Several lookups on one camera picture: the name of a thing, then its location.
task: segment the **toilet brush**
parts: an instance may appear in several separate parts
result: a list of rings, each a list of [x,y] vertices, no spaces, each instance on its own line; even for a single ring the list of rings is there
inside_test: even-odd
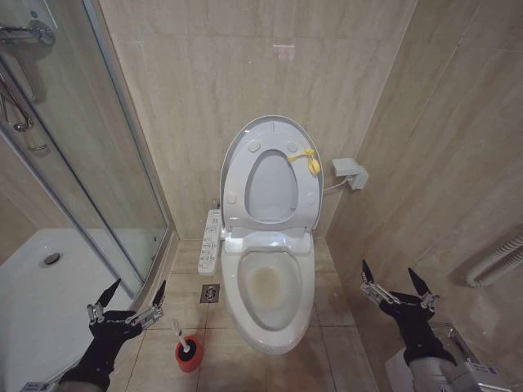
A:
[[[203,347],[194,336],[183,337],[180,326],[176,320],[172,321],[172,331],[178,339],[175,357],[178,366],[183,372],[189,373],[198,368],[202,363]]]

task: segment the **beige floor tile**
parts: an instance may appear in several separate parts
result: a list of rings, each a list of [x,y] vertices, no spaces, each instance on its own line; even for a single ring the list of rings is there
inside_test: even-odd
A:
[[[205,328],[208,304],[200,304],[199,298],[202,285],[210,282],[211,277],[198,274],[169,274],[163,301],[165,315],[151,328],[170,328],[172,319],[182,328]]]
[[[318,320],[318,312],[316,311],[316,305],[312,306],[312,317],[309,327],[319,327],[320,321]]]
[[[322,327],[337,392],[378,392],[355,327]]]
[[[337,273],[316,273],[315,304],[322,326],[355,325]]]
[[[220,299],[217,303],[209,304],[207,312],[206,328],[234,328],[232,319],[226,305],[226,292],[223,287],[221,272],[217,272],[212,277],[212,283],[220,283]]]
[[[334,391],[321,330],[309,328],[298,346],[284,355],[266,356],[267,391]]]
[[[265,355],[235,329],[207,329],[203,350],[198,392],[266,391]]]
[[[197,274],[201,247],[202,242],[199,240],[181,240],[178,243],[177,254],[172,263],[171,272]]]
[[[203,330],[185,330],[203,344]],[[127,392],[195,392],[199,370],[184,373],[175,360],[176,339],[170,330],[148,330],[145,333]]]
[[[314,259],[316,272],[336,272],[327,241],[323,237],[314,238]]]
[[[108,389],[109,392],[125,392],[144,335],[145,334],[142,333],[123,344],[114,362],[114,370],[110,374],[111,384]]]

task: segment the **robotic hand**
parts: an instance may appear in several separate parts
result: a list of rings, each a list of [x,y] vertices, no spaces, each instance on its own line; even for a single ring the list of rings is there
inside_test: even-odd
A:
[[[123,343],[140,335],[163,316],[165,281],[156,293],[152,306],[139,314],[131,310],[104,312],[119,284],[120,279],[105,290],[94,305],[87,306],[93,340],[78,365],[60,379],[60,385],[68,381],[83,382],[106,391],[110,384],[109,374],[114,370],[114,360]]]
[[[423,279],[410,268],[409,275],[420,296],[387,291],[374,282],[369,266],[365,260],[362,262],[361,289],[396,321],[405,342],[403,357],[412,372],[413,390],[510,392],[492,367],[473,363],[470,359],[456,364],[428,323],[434,316],[434,303],[439,297],[432,294]]]
[[[426,357],[444,359],[455,365],[454,357],[443,348],[443,344],[434,335],[428,323],[434,316],[434,303],[439,297],[431,293],[423,279],[409,268],[410,279],[421,297],[401,292],[388,292],[374,282],[365,260],[362,264],[362,290],[379,306],[379,309],[396,321],[405,341],[404,358],[407,365],[415,359]]]

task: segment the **white toilet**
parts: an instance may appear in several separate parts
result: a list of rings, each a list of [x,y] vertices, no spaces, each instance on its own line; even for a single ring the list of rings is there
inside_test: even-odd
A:
[[[309,157],[294,157],[308,149]],[[230,316],[265,354],[284,354],[311,320],[315,290],[312,230],[323,173],[308,163],[314,143],[294,121],[265,116],[232,141],[221,169],[221,271]]]

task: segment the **shower drain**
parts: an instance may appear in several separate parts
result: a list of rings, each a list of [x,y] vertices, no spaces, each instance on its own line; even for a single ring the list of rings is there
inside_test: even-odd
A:
[[[202,285],[202,295],[199,298],[200,304],[212,304],[218,302],[220,296],[219,284],[204,284]]]
[[[50,267],[51,265],[54,265],[58,262],[60,259],[61,254],[60,253],[53,253],[52,255],[47,256],[45,259],[43,259],[43,267]]]

